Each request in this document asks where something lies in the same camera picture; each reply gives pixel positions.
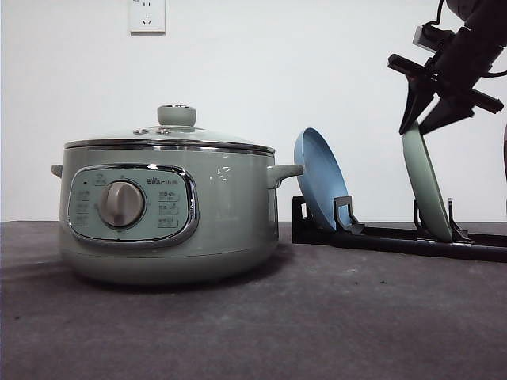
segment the lid knob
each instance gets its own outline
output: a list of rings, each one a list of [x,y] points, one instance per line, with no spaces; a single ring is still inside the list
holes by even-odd
[[[193,127],[196,123],[196,109],[188,105],[168,104],[157,109],[160,125],[181,125]]]

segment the control knob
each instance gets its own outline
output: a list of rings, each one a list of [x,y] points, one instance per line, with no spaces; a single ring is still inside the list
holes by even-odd
[[[126,227],[137,222],[144,209],[144,198],[137,186],[127,181],[108,184],[102,190],[98,213],[113,227]]]

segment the green plate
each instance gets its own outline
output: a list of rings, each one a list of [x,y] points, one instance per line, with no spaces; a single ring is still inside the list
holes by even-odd
[[[414,123],[402,139],[406,170],[421,218],[429,232],[443,242],[450,242],[451,226],[419,124]]]

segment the wall outlet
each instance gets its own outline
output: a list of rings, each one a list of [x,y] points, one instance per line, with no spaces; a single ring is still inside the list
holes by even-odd
[[[165,33],[166,0],[129,0],[131,33]]]

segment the black dish rack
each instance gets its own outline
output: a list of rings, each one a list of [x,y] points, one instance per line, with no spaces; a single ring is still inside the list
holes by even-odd
[[[450,257],[463,260],[507,262],[507,236],[472,234],[461,229],[452,218],[452,200],[448,201],[452,242],[438,241],[426,228],[414,201],[415,229],[365,226],[353,215],[352,197],[334,199],[336,232],[327,232],[314,220],[302,196],[292,198],[292,242],[296,244],[331,245],[339,248],[369,249],[384,252],[409,253],[422,256]],[[306,217],[303,217],[303,206]],[[346,206],[353,224],[340,220],[339,207]]]

